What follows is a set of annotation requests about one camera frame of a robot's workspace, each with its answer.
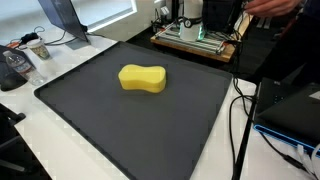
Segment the black mat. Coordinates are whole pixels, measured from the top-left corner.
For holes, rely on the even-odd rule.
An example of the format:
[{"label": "black mat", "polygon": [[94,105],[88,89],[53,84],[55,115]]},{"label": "black mat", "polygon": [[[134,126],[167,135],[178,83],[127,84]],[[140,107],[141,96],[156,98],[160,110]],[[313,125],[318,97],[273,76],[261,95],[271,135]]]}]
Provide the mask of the black mat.
[{"label": "black mat", "polygon": [[[163,66],[159,94],[122,90],[124,65]],[[189,179],[232,76],[118,43],[35,91],[130,179]]]}]

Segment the computer monitor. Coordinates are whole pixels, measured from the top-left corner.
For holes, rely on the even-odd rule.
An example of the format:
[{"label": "computer monitor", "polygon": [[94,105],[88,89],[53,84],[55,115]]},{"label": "computer monitor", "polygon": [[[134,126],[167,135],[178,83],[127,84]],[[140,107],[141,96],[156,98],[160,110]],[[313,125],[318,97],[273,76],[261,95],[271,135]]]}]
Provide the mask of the computer monitor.
[{"label": "computer monitor", "polygon": [[202,20],[206,31],[232,34],[243,0],[203,0]]},{"label": "computer monitor", "polygon": [[89,42],[71,0],[38,0],[51,24],[67,31],[75,37]]}]

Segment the laptop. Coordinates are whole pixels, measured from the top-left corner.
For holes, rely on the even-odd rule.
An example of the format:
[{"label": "laptop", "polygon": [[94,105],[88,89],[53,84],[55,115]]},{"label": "laptop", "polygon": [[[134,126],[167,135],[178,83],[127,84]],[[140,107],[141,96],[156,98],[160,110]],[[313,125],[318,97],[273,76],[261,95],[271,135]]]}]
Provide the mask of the laptop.
[{"label": "laptop", "polygon": [[312,153],[320,143],[320,85],[309,84],[299,90],[292,87],[287,97],[278,97],[279,102],[261,110],[265,106],[261,101],[265,92],[278,96],[272,88],[260,89],[257,104],[260,112],[256,111],[254,129],[294,147],[300,144]]}]

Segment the sponge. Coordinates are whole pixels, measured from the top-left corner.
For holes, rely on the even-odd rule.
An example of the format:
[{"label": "sponge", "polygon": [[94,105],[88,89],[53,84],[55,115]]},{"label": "sponge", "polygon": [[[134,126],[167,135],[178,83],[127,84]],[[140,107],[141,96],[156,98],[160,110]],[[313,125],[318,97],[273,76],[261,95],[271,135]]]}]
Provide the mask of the sponge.
[{"label": "sponge", "polygon": [[166,70],[161,66],[142,67],[129,64],[122,68],[118,77],[125,90],[159,93],[166,85]]}]

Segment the plastic bottle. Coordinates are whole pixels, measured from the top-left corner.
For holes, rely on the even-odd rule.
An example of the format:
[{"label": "plastic bottle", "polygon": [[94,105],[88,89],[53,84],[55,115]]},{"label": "plastic bottle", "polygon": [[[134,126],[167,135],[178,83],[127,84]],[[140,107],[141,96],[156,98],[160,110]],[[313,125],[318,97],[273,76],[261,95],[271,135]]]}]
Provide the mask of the plastic bottle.
[{"label": "plastic bottle", "polygon": [[11,51],[3,52],[7,64],[27,79],[32,85],[40,86],[45,83],[45,78],[25,58],[13,54]]}]

